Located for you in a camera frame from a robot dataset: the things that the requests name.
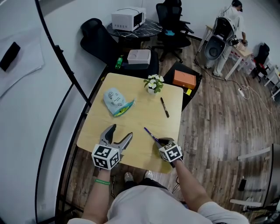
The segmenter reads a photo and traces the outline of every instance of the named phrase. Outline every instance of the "white t-shirt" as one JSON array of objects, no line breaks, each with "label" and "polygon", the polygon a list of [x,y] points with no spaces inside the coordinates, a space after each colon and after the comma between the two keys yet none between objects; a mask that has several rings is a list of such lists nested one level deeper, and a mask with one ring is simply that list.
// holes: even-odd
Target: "white t-shirt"
[{"label": "white t-shirt", "polygon": [[[120,193],[108,211],[107,224],[249,224],[241,214],[223,209],[214,202],[198,212],[186,209],[172,194],[161,188],[139,185]],[[95,224],[71,219],[68,224]]]},{"label": "white t-shirt", "polygon": [[220,16],[229,18],[233,22],[235,30],[245,32],[244,18],[241,13],[236,10],[236,8],[232,6],[224,7],[219,12],[218,17]]}]

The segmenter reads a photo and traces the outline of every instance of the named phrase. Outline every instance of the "flower pot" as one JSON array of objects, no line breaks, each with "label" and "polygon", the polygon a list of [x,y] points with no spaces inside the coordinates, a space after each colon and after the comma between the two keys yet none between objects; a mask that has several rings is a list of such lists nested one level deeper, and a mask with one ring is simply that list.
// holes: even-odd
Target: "flower pot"
[{"label": "flower pot", "polygon": [[149,93],[149,94],[152,94],[152,95],[155,95],[154,89],[152,89],[152,88],[148,88],[148,93]]}]

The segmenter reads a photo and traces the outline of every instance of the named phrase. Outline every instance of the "black marker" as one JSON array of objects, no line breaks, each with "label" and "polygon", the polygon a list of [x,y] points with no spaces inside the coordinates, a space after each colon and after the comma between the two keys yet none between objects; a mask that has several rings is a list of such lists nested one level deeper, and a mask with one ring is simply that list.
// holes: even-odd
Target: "black marker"
[{"label": "black marker", "polygon": [[166,107],[165,107],[165,103],[163,102],[162,97],[161,97],[161,102],[162,102],[163,108],[164,108],[164,110],[165,110],[166,116],[169,117],[168,111],[167,111],[167,109],[166,109]]}]

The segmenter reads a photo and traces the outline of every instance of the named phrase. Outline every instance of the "table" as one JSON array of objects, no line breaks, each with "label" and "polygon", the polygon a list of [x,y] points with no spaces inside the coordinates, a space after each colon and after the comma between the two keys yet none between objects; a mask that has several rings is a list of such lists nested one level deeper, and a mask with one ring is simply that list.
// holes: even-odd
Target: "table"
[{"label": "table", "polygon": [[[128,102],[136,99],[136,104],[117,118],[112,116],[103,102],[103,93],[112,87],[117,88]],[[160,97],[164,100],[169,118],[165,114]],[[160,93],[151,95],[147,92],[147,88],[144,88],[143,79],[109,73],[91,106],[77,145],[92,152],[95,144],[99,143],[101,133],[110,125],[117,124],[114,142],[119,142],[128,133],[133,132],[130,144],[122,152],[122,164],[169,173],[172,170],[171,165],[161,159],[154,140],[144,127],[157,138],[170,137],[177,141],[182,99],[182,88],[164,84]]]},{"label": "table", "polygon": [[268,206],[273,199],[279,196],[280,194],[280,145],[272,144],[271,147],[262,149],[257,152],[250,154],[238,156],[237,160],[258,156],[269,152],[269,180],[266,184],[266,190],[264,192],[264,197],[261,202],[250,202],[242,201],[236,199],[230,199],[231,203],[239,205],[247,205],[253,207],[266,207]]},{"label": "table", "polygon": [[[200,42],[200,45],[198,47],[199,52],[201,51],[201,48],[206,40],[206,38],[208,37],[208,33],[209,31],[211,32],[213,29],[213,26],[208,26],[206,25],[206,29],[205,32],[203,34],[203,38]],[[235,63],[235,65],[232,67],[232,69],[229,71],[229,73],[226,75],[226,77],[224,78],[225,80],[228,80],[229,77],[231,76],[231,74],[234,72],[234,70],[237,68],[237,66],[240,64],[240,62],[242,61],[242,59],[244,59],[244,62],[240,65],[240,67],[237,69],[237,71],[240,71],[240,69],[245,65],[247,59],[250,57],[251,54],[253,54],[253,52],[247,47],[245,51],[241,51],[237,48],[232,48],[232,51],[236,52],[240,58],[237,60],[237,62]]]},{"label": "table", "polygon": [[146,21],[134,31],[123,31],[113,29],[112,23],[107,26],[107,31],[109,34],[121,37],[121,38],[145,38],[156,36],[161,33],[162,26],[151,19],[146,19]]},{"label": "table", "polygon": [[[274,78],[274,77],[277,77],[278,78],[278,82],[276,82],[276,84],[271,88],[271,90],[273,90],[279,83],[280,83],[280,72],[278,69],[274,68],[274,71],[272,72],[271,74],[271,77],[269,78],[269,80],[267,81],[267,83],[265,83],[264,86],[267,86],[269,82],[271,82],[271,80]],[[274,100],[274,97],[280,92],[280,88],[274,93],[272,94],[271,98]]]}]

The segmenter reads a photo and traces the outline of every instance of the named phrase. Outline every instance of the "microwave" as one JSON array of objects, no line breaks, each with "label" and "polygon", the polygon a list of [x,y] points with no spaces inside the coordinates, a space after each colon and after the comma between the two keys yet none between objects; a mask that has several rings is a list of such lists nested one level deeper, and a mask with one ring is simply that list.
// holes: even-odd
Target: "microwave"
[{"label": "microwave", "polygon": [[146,20],[146,9],[127,7],[112,13],[113,29],[133,31]]}]

